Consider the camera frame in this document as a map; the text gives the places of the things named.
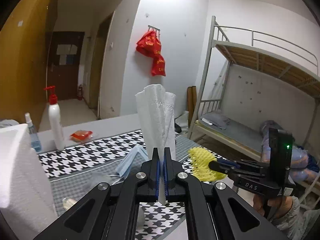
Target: red bag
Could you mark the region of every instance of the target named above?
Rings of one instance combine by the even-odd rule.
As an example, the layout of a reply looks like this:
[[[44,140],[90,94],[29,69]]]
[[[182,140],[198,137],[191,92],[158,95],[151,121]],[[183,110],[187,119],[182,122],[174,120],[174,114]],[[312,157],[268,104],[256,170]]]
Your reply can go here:
[[[136,50],[147,57],[157,57],[161,53],[161,42],[156,31],[147,31],[137,42]]]
[[[159,54],[159,57],[155,57],[153,59],[151,75],[153,77],[156,75],[161,75],[165,77],[164,66],[165,66],[164,58]]]

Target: metal bed frame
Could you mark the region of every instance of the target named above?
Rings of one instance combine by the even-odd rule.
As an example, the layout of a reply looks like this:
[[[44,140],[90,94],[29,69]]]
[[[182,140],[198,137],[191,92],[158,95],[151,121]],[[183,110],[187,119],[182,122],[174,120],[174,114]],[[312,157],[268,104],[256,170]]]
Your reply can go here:
[[[216,28],[217,28],[218,32],[217,32],[216,37],[214,37]],[[251,46],[249,47],[249,46],[246,46],[246,45],[230,42],[230,40],[228,39],[228,37],[226,36],[226,34],[224,33],[222,28],[230,28],[230,29],[237,29],[237,30],[251,32]],[[255,33],[263,34],[263,35],[266,35],[266,36],[269,36],[269,37],[273,37],[273,38],[276,38],[278,40],[287,42],[288,44],[294,45],[295,47],[303,50],[304,52],[307,52],[312,57],[314,57],[315,62],[312,62],[311,60],[305,58],[304,56],[301,56],[298,53],[296,53],[296,52],[294,52],[292,50],[289,50],[287,48],[284,48],[284,47],[281,47],[279,45],[270,43],[268,41],[263,41],[263,40],[260,40],[260,39],[256,39],[255,38]],[[263,43],[266,43],[266,44],[269,44],[269,45],[273,45],[275,47],[284,49],[286,51],[289,51],[289,52],[301,57],[302,59],[306,60],[307,62],[311,63],[312,65],[314,65],[317,68],[317,75],[315,75],[314,73],[311,73],[311,71],[307,70],[306,68],[300,66],[299,64],[297,64],[297,63],[295,63],[295,62],[293,62],[293,61],[291,61],[289,59],[286,59],[286,58],[281,57],[281,56],[279,56],[277,54],[268,52],[266,50],[255,48],[254,47],[254,42],[255,41],[263,42]],[[227,55],[227,60],[228,60],[228,66],[227,66],[227,71],[226,71],[226,75],[225,75],[225,80],[223,82],[223,89],[222,89],[222,93],[221,93],[220,99],[203,100],[202,96],[203,96],[204,86],[205,86],[205,82],[206,82],[206,78],[207,78],[207,74],[208,74],[209,63],[210,63],[210,58],[211,58],[211,52],[212,52],[212,48],[215,48],[216,46],[220,46],[220,47],[224,48],[225,55]],[[285,69],[283,69],[281,71],[281,73],[276,77],[278,79],[282,78],[290,70],[290,68],[292,66],[294,66],[296,68],[299,68],[300,70],[304,71],[305,73],[307,73],[307,74],[309,74],[311,76],[311,78],[306,79],[304,82],[302,82],[301,84],[296,86],[299,89],[301,89],[303,87],[307,87],[307,86],[313,85],[313,84],[315,84],[317,82],[320,82],[320,77],[318,76],[318,74],[319,74],[318,60],[317,60],[316,56],[313,53],[311,53],[310,51],[308,51],[308,50],[306,50],[306,49],[304,49],[304,48],[302,48],[302,47],[298,46],[297,44],[294,44],[294,43],[292,43],[290,41],[287,41],[285,39],[273,36],[273,35],[268,34],[268,33],[263,33],[263,32],[259,32],[259,31],[255,31],[255,30],[218,25],[218,23],[216,22],[216,17],[212,16],[210,34],[209,34],[209,42],[208,42],[208,47],[207,47],[206,59],[205,59],[205,62],[204,62],[204,70],[203,70],[203,75],[202,75],[201,84],[200,84],[200,88],[199,88],[199,93],[198,93],[198,96],[197,96],[196,106],[195,106],[195,109],[194,109],[194,113],[193,113],[192,120],[191,120],[191,123],[190,123],[190,128],[189,128],[189,131],[188,131],[188,138],[189,139],[191,138],[193,129],[196,127],[200,132],[202,132],[202,133],[204,133],[204,134],[206,134],[206,135],[208,135],[208,136],[210,136],[210,137],[212,137],[212,138],[214,138],[214,139],[216,139],[216,140],[218,140],[218,141],[220,141],[220,142],[232,147],[233,149],[236,149],[237,151],[239,151],[239,152],[241,152],[241,153],[243,153],[243,154],[245,154],[245,155],[257,160],[257,161],[259,161],[260,157],[261,157],[261,154],[257,155],[256,153],[253,153],[250,150],[248,150],[246,147],[241,147],[241,145],[239,143],[232,142],[232,141],[230,141],[230,140],[228,140],[226,138],[223,138],[222,136],[219,136],[218,132],[209,132],[208,131],[209,129],[201,127],[199,125],[199,123],[197,122],[198,114],[199,114],[199,116],[202,116],[205,113],[208,113],[210,111],[216,111],[216,110],[221,108],[224,92],[225,92],[227,81],[228,81],[229,69],[233,64],[238,65],[237,61],[232,57],[231,53],[226,49],[226,46],[233,47],[233,48],[251,49],[251,50],[256,51],[257,52],[257,59],[256,59],[257,60],[256,61],[257,62],[257,69],[256,70],[259,70],[259,54],[258,53],[263,53],[263,54],[268,55],[270,57],[279,59],[282,62],[288,63],[288,66]],[[314,96],[314,99],[315,99],[315,108],[314,108],[314,112],[313,112],[313,116],[312,116],[312,119],[311,119],[311,122],[310,122],[310,126],[309,126],[309,129],[308,129],[308,132],[307,132],[305,140],[303,142],[303,146],[308,141],[308,138],[310,136],[310,133],[311,133],[311,130],[312,130],[312,127],[313,127],[313,124],[314,124],[314,120],[315,120],[315,117],[316,117],[317,109],[318,109],[318,106],[319,106],[320,94],[317,95],[317,96]],[[319,177],[320,177],[320,173],[318,174],[316,180],[311,185],[308,185],[305,182],[301,183],[304,187],[306,187],[306,190],[305,190],[304,195],[300,198],[300,203],[302,203],[305,200],[306,196],[311,191],[315,192],[317,195],[320,196],[320,192],[314,188],[315,184],[318,184],[320,186],[320,183],[317,181],[317,179]],[[306,205],[303,205],[303,206],[304,206],[304,208],[312,209],[312,208],[314,208],[315,205],[313,205],[312,207],[308,207]]]

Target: black and white patterned tablecloth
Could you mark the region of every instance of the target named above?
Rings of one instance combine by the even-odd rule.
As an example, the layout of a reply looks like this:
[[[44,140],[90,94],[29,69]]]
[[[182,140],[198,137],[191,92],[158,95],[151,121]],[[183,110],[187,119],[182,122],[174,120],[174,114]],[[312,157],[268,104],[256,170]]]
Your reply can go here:
[[[86,192],[83,185],[96,170],[110,175],[135,145],[145,147],[141,130],[97,139],[84,145],[68,147],[63,151],[52,151],[39,155],[44,171],[51,181],[52,193],[58,215],[64,212],[63,198],[79,200]],[[181,160],[185,172],[192,173],[188,149],[199,146],[185,137],[176,138],[176,157]],[[140,203],[146,221],[136,231],[137,240],[156,240],[184,220],[183,203]]]

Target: door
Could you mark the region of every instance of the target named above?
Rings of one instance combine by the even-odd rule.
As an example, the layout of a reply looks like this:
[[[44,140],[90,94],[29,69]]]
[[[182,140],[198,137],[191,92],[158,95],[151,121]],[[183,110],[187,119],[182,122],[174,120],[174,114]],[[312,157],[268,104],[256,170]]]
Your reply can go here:
[[[77,98],[80,53],[84,32],[53,32],[47,85],[56,86],[58,100]]]
[[[113,13],[99,25],[92,57],[88,106],[95,110],[96,115],[98,115],[101,69],[112,16]]]

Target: gray pillow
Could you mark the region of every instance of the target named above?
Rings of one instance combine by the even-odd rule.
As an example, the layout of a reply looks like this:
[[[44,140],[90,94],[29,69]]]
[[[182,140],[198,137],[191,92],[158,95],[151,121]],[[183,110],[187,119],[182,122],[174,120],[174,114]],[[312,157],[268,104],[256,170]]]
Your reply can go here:
[[[206,114],[203,114],[200,117],[201,120],[202,120],[202,118],[209,120],[213,125],[221,128],[221,129],[227,128],[228,123],[230,123],[230,119],[228,117],[224,116],[223,114],[221,114],[221,111],[208,112]]]

